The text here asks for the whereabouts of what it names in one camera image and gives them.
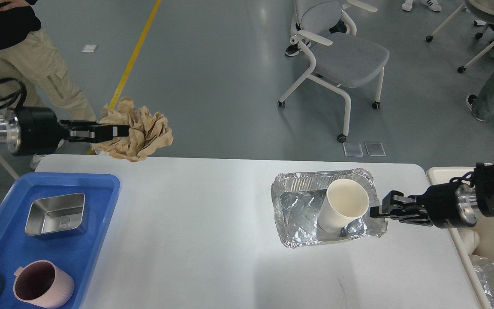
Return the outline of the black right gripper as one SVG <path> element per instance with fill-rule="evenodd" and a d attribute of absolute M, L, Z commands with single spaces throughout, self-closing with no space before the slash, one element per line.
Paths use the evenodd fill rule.
<path fill-rule="evenodd" d="M 474 227 L 479 209 L 474 188 L 462 182 L 449 182 L 433 185 L 423 195 L 404 196 L 402 192 L 391 191 L 382 201 L 381 213 L 379 207 L 371 207 L 369 215 L 428 227 Z"/>

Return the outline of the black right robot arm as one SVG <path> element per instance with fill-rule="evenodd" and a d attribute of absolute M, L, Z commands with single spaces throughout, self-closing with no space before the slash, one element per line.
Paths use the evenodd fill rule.
<path fill-rule="evenodd" d="M 474 227 L 479 215 L 494 217 L 494 162 L 477 163 L 472 171 L 431 185 L 421 195 L 391 191 L 369 215 L 442 229 Z"/>

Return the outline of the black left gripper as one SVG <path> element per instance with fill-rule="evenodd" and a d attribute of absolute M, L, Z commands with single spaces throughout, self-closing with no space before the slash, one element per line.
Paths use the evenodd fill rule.
<path fill-rule="evenodd" d="M 5 113 L 6 146 L 14 156 L 54 153 L 62 139 L 102 143 L 129 135 L 129 125 L 95 121 L 60 121 L 46 107 L 9 108 Z"/>

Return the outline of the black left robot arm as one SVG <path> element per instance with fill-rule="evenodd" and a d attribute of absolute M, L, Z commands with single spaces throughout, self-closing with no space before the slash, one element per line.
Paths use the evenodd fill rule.
<path fill-rule="evenodd" d="M 2 78 L 0 84 L 11 81 Z M 101 143 L 129 135 L 128 125 L 60 121 L 50 108 L 25 107 L 26 86 L 18 85 L 18 91 L 0 98 L 0 143 L 14 156 L 52 154 L 62 140 Z"/>

